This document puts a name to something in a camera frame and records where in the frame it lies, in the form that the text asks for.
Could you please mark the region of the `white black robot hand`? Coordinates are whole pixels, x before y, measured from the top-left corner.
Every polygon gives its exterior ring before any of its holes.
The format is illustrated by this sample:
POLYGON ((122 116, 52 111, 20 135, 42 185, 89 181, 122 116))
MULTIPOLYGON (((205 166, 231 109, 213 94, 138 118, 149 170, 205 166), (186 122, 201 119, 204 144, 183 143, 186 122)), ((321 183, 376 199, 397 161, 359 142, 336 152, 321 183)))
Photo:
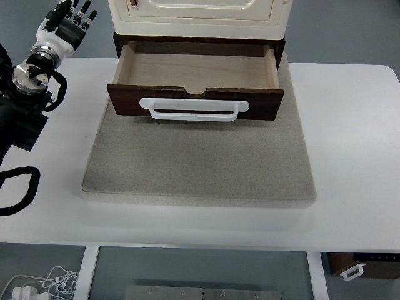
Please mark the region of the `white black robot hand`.
POLYGON ((97 11, 86 15, 91 1, 85 1, 77 10, 78 1, 59 1, 56 7, 49 11, 40 24, 32 51, 48 52, 55 60, 62 60, 72 54, 81 45, 97 11))

